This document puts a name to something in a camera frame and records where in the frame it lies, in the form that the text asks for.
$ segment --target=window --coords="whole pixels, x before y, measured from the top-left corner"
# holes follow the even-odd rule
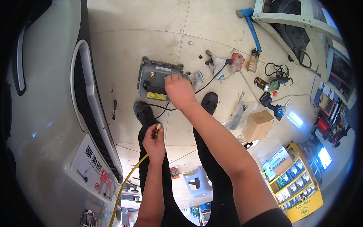
[[[320,150],[320,152],[318,153],[318,156],[320,158],[320,161],[321,161],[324,169],[326,169],[328,167],[328,165],[330,165],[330,163],[332,161],[328,151],[323,147]]]
[[[290,112],[290,114],[287,116],[287,118],[294,123],[298,128],[304,124],[304,121],[293,111]]]

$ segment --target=blue power tool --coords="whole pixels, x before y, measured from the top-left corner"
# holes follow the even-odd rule
[[[287,103],[284,106],[281,105],[271,105],[272,99],[271,99],[271,95],[269,92],[265,92],[261,98],[260,98],[260,102],[264,107],[269,108],[270,110],[272,110],[274,112],[274,116],[276,119],[278,119],[279,121],[281,120],[281,118],[284,116],[285,112],[286,112],[286,107],[289,104],[289,102],[291,101],[291,99],[289,99],[287,101]]]

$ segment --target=black shoe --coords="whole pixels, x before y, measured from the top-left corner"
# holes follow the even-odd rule
[[[144,124],[153,125],[153,124],[159,123],[155,119],[154,113],[152,112],[151,107],[148,106],[146,102],[136,102],[134,104],[134,113],[142,125],[144,125]]]
[[[210,114],[213,115],[214,111],[217,108],[218,104],[218,95],[214,92],[209,92],[205,95],[202,100],[202,107]]]

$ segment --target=work glove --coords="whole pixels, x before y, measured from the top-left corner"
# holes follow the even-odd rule
[[[204,81],[202,72],[199,71],[194,74],[189,74],[187,75],[187,77],[189,78],[190,82],[192,82],[192,87],[194,89],[194,92],[197,92],[198,88]]]
[[[213,76],[215,76],[226,64],[227,59],[224,58],[217,58],[216,56],[214,56],[214,54],[212,52],[210,52],[209,50],[206,51],[207,55],[211,57],[211,59],[209,61],[206,61],[205,64],[209,65],[209,68],[212,70],[213,72]],[[221,77],[223,77],[224,74],[221,71],[215,78],[217,80],[219,80]]]

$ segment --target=oil bottle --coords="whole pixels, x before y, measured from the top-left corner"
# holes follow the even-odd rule
[[[256,72],[259,55],[260,55],[260,53],[256,50],[256,48],[252,50],[251,57],[248,60],[247,66],[246,66],[247,71],[250,71],[253,73]]]

